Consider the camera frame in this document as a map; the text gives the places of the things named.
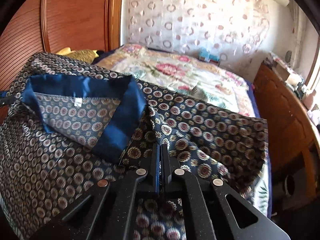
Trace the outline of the pink bottle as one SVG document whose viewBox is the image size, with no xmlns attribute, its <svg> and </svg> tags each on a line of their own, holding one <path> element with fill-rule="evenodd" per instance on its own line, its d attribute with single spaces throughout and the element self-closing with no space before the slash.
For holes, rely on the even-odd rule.
<svg viewBox="0 0 320 240">
<path fill-rule="evenodd" d="M 315 98 L 316 98 L 317 91 L 314 89 L 313 91 L 309 91 L 303 97 L 303 104 L 307 110 L 312 110 L 315 105 Z"/>
</svg>

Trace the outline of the cardboard box on cabinet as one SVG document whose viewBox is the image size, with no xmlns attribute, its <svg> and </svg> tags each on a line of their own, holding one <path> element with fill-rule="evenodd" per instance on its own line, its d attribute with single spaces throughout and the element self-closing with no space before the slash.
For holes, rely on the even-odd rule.
<svg viewBox="0 0 320 240">
<path fill-rule="evenodd" d="M 281 78 L 283 81 L 286 81 L 291 73 L 288 71 L 286 66 L 283 66 L 279 64 L 278 62 L 276 65 L 273 67 L 273 71 L 278 75 L 279 78 Z"/>
</svg>

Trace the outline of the floral quilt bedspread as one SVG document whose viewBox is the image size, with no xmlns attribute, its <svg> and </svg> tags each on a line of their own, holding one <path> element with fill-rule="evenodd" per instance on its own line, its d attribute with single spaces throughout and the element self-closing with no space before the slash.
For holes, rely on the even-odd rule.
<svg viewBox="0 0 320 240">
<path fill-rule="evenodd" d="M 231 186 L 270 216 L 267 121 L 244 78 L 194 57 L 126 44 L 93 62 L 132 75 L 167 124 L 230 174 Z"/>
</svg>

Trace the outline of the navy patterned shirt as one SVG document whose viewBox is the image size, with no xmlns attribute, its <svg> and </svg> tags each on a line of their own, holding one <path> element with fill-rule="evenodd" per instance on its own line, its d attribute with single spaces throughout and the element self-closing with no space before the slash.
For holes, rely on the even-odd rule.
<svg viewBox="0 0 320 240">
<path fill-rule="evenodd" d="M 28 59 L 7 95 L 14 100 L 1 124 L 1 208 L 19 239 L 98 181 L 140 168 L 154 144 L 268 215 L 267 122 L 257 114 L 43 52 Z"/>
</svg>

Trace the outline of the wooden sideboard cabinet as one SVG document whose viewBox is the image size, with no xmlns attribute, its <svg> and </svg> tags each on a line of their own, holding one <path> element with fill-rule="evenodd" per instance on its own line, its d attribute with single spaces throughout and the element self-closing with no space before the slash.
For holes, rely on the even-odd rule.
<svg viewBox="0 0 320 240">
<path fill-rule="evenodd" d="M 267 120 L 272 183 L 302 170 L 296 186 L 310 202 L 319 197 L 319 132 L 296 95 L 266 64 L 255 76 L 254 97 L 260 116 Z"/>
</svg>

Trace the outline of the mustard gold folded cloth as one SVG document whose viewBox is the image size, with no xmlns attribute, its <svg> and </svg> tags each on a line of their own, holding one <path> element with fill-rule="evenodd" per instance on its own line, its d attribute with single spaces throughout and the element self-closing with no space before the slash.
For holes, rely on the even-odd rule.
<svg viewBox="0 0 320 240">
<path fill-rule="evenodd" d="M 97 54 L 97 50 L 90 50 L 90 49 L 71 50 L 70 47 L 63 48 L 60 51 L 58 51 L 56 54 L 70 57 L 71 59 L 84 61 L 87 63 L 93 63 L 93 61 L 99 57 L 99 55 Z"/>
</svg>

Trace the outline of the sheer circle-pattern curtain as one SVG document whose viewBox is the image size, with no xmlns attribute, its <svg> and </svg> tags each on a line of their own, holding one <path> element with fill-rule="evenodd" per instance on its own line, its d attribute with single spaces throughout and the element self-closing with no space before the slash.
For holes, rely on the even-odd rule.
<svg viewBox="0 0 320 240">
<path fill-rule="evenodd" d="M 251 54 L 269 30 L 264 0 L 129 0 L 128 39 L 191 54 Z"/>
</svg>

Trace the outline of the teal tissue box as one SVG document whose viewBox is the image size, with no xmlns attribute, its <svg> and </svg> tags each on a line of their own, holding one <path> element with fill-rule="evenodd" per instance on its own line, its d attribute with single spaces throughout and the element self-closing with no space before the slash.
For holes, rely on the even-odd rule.
<svg viewBox="0 0 320 240">
<path fill-rule="evenodd" d="M 200 61 L 214 63 L 217 65 L 220 64 L 220 58 L 211 54 L 208 50 L 204 48 L 200 49 L 198 56 Z"/>
</svg>

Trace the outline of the wooden wardrobe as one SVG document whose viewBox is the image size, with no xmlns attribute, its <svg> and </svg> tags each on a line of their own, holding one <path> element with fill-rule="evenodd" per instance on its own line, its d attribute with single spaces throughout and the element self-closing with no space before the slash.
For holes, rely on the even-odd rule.
<svg viewBox="0 0 320 240">
<path fill-rule="evenodd" d="M 1 0 L 1 90 L 36 52 L 120 45 L 122 0 Z"/>
</svg>

